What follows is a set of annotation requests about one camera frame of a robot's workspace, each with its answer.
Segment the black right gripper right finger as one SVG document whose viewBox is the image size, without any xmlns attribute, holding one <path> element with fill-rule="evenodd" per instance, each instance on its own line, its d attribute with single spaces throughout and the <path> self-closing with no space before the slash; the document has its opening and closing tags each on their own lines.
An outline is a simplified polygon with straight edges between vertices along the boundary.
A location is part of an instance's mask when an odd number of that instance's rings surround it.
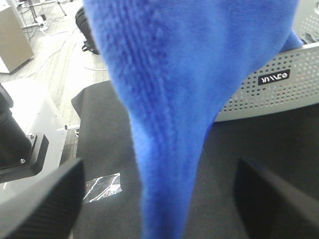
<svg viewBox="0 0 319 239">
<path fill-rule="evenodd" d="M 319 201 L 258 162 L 238 161 L 234 199 L 250 239 L 319 237 Z"/>
</svg>

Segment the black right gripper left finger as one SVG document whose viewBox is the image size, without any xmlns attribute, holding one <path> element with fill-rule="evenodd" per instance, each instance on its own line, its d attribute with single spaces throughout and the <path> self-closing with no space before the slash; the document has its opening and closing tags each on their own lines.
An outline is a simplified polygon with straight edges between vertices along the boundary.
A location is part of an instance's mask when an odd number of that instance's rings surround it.
<svg viewBox="0 0 319 239">
<path fill-rule="evenodd" d="M 77 220 L 83 198 L 83 161 L 68 160 L 0 205 L 0 237 L 66 239 Z"/>
</svg>

